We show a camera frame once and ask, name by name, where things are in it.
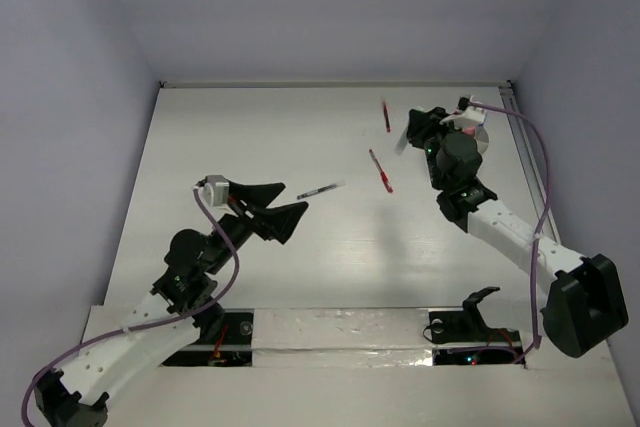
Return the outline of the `green pastel highlighter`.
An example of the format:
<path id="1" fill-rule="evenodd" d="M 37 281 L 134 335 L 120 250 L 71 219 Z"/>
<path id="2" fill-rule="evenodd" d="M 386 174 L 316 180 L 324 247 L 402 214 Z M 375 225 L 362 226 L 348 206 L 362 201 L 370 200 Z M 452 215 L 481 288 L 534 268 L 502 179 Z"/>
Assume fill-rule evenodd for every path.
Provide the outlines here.
<path id="1" fill-rule="evenodd" d="M 401 156 L 403 154 L 403 152 L 405 151 L 406 147 L 408 145 L 408 137 L 407 137 L 407 130 L 404 129 L 401 132 L 401 135 L 394 147 L 394 153 L 397 156 Z"/>

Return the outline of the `red gel pen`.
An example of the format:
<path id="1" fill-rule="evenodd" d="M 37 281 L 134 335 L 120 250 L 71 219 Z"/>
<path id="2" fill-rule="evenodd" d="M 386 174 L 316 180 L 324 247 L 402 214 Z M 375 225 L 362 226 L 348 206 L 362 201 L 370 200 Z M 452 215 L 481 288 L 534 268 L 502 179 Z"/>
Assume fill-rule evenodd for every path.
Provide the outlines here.
<path id="1" fill-rule="evenodd" d="M 381 166 L 381 164 L 380 164 L 375 152 L 372 149 L 369 150 L 369 155 L 370 155 L 371 160 L 374 163 L 374 165 L 375 165 L 375 167 L 376 167 L 376 169 L 377 169 L 377 171 L 379 173 L 379 176 L 381 178 L 381 182 L 383 183 L 383 185 L 385 187 L 385 190 L 388 193 L 392 194 L 394 192 L 394 189 L 393 189 L 393 187 L 391 185 L 389 177 L 386 174 L 386 172 L 384 171 L 384 169 L 382 168 L 382 166 Z"/>
<path id="2" fill-rule="evenodd" d="M 381 100 L 381 108 L 383 112 L 385 131 L 386 133 L 391 133 L 391 123 L 390 123 L 390 117 L 388 112 L 388 105 L 386 100 L 384 99 Z"/>

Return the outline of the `dark blue gel pen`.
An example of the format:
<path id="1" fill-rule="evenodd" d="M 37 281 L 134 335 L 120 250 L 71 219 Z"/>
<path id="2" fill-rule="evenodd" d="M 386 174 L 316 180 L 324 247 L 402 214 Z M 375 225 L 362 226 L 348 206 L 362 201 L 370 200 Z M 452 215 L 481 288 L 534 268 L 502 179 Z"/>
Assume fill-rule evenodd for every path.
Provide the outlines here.
<path id="1" fill-rule="evenodd" d="M 307 198 L 310 198 L 310 197 L 313 197 L 313 196 L 317 196 L 319 194 L 322 194 L 322 193 L 325 193 L 325 192 L 329 192 L 329 191 L 344 187 L 345 185 L 346 185 L 346 182 L 344 180 L 333 182 L 331 184 L 328 184 L 328 185 L 325 185 L 325 186 L 322 186 L 322 187 L 318 187 L 318 188 L 312 189 L 310 191 L 304 192 L 302 194 L 299 194 L 299 195 L 296 196 L 296 200 L 300 201 L 300 200 L 307 199 Z"/>

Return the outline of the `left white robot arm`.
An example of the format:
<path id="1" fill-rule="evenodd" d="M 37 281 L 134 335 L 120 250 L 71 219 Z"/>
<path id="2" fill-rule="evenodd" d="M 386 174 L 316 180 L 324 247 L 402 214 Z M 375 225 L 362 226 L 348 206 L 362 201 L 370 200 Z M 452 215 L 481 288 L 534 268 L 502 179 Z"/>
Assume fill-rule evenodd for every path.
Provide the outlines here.
<path id="1" fill-rule="evenodd" d="M 275 207 L 282 183 L 244 185 L 208 175 L 192 188 L 211 225 L 208 234 L 183 229 L 164 257 L 165 272 L 120 321 L 59 355 L 33 378 L 33 401 L 51 426 L 102 426 L 109 405 L 132 381 L 182 348 L 217 339 L 220 301 L 240 273 L 240 248 L 253 236 L 285 244 L 309 205 Z"/>

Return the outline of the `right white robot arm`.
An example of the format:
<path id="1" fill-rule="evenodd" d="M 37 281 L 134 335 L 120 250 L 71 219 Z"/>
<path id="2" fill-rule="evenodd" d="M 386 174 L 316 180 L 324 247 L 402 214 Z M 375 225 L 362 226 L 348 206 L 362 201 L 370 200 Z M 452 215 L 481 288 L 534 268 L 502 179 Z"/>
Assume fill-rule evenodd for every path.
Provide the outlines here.
<path id="1" fill-rule="evenodd" d="M 602 254 L 588 257 L 545 236 L 546 212 L 530 226 L 480 181 L 483 155 L 474 133 L 491 109 L 469 97 L 452 113 L 412 109 L 404 141 L 424 152 L 443 216 L 528 275 L 532 346 L 547 338 L 579 358 L 629 323 L 617 267 Z"/>

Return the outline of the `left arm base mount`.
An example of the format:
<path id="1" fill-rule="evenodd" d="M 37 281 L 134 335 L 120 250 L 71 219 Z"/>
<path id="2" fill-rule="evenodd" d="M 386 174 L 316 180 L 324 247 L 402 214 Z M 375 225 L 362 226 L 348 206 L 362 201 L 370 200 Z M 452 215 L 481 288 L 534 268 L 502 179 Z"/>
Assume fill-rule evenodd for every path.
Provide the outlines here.
<path id="1" fill-rule="evenodd" d="M 168 357 L 164 367 L 250 367 L 254 310 L 232 309 L 225 313 L 219 332 L 212 340 L 199 339 Z"/>

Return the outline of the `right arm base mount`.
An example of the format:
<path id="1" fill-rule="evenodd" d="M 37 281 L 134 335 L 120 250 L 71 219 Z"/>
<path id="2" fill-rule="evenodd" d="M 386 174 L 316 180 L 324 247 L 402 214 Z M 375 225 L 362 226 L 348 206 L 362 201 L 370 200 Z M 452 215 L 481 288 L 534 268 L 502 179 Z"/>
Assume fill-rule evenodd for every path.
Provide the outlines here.
<path id="1" fill-rule="evenodd" d="M 499 287 L 472 292 L 459 307 L 430 310 L 422 330 L 432 346 L 435 366 L 526 365 L 525 348 L 518 330 L 490 327 L 479 304 Z"/>

